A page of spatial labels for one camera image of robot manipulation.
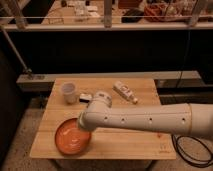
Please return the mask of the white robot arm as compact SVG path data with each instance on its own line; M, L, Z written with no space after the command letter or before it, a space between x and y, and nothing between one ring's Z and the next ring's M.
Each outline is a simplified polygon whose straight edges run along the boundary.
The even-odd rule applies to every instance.
M170 104L112 108L108 93L98 91L78 117L86 131L119 128L213 140L213 104Z

